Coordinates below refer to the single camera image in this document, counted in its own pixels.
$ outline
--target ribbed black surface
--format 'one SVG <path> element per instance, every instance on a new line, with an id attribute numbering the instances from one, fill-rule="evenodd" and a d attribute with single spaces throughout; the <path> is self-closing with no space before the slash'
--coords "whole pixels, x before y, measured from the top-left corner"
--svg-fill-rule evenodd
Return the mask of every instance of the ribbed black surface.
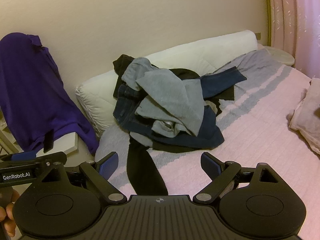
<path id="1" fill-rule="evenodd" d="M 87 231 L 67 239 L 248 240 L 226 228 L 212 208 L 195 205 L 186 195 L 133 196 L 126 204 L 107 208 L 103 217 Z M 292 236 L 287 240 L 295 239 L 298 238 Z M 33 238 L 25 236 L 21 240 Z"/>

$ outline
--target metal screw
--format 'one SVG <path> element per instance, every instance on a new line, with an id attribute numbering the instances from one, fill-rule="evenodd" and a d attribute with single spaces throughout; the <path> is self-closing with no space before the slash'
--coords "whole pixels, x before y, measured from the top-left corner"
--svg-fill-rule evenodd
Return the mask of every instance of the metal screw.
<path id="1" fill-rule="evenodd" d="M 207 193 L 200 193 L 200 194 L 196 195 L 196 199 L 199 201 L 208 201 L 211 199 L 211 195 L 209 195 Z"/>
<path id="2" fill-rule="evenodd" d="M 120 201 L 123 200 L 123 198 L 124 196 L 119 193 L 113 193 L 108 196 L 108 199 L 110 199 L 111 201 Z"/>

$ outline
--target blue garment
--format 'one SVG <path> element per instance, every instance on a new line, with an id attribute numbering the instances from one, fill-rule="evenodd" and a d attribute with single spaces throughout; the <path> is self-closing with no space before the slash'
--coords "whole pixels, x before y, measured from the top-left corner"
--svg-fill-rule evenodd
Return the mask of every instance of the blue garment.
<path id="1" fill-rule="evenodd" d="M 0 41 L 0 107 L 8 128 L 24 151 L 43 148 L 76 132 L 94 154 L 95 132 L 63 88 L 58 67 L 38 36 L 10 33 Z"/>
<path id="2" fill-rule="evenodd" d="M 228 87 L 246 80 L 246 77 L 234 67 L 219 74 L 202 76 L 199 79 L 203 94 L 206 97 L 213 97 Z M 168 138 L 153 132 L 151 129 L 153 119 L 135 115 L 137 107 L 146 95 L 145 91 L 135 91 L 126 84 L 119 87 L 118 101 L 113 115 L 122 128 L 169 145 L 206 149 L 215 148 L 223 143 L 223 135 L 216 126 L 216 115 L 209 106 L 204 107 L 204 118 L 197 136 L 180 132 L 176 137 Z"/>

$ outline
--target dark blue jeans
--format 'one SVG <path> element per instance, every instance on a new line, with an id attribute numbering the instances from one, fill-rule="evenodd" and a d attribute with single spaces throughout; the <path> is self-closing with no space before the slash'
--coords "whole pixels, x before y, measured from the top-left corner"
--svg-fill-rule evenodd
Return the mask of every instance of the dark blue jeans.
<path id="1" fill-rule="evenodd" d="M 204 98 L 213 97 L 230 86 L 246 80 L 236 67 L 218 74 L 205 75 L 199 79 Z M 151 129 L 153 119 L 135 114 L 137 107 L 146 95 L 143 90 L 135 91 L 125 84 L 119 87 L 118 101 L 113 116 L 122 128 L 169 145 L 208 149 L 215 148 L 224 142 L 222 133 L 216 126 L 216 115 L 209 106 L 204 107 L 204 118 L 197 136 L 180 132 L 176 137 L 168 138 L 155 133 Z"/>

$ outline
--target pink curtain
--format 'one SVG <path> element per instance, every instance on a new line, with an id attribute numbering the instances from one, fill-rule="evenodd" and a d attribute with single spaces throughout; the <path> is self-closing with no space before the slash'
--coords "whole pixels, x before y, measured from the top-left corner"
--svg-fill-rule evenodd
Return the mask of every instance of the pink curtain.
<path id="1" fill-rule="evenodd" d="M 320 0 L 270 0 L 271 46 L 295 58 L 295 68 L 320 78 Z"/>

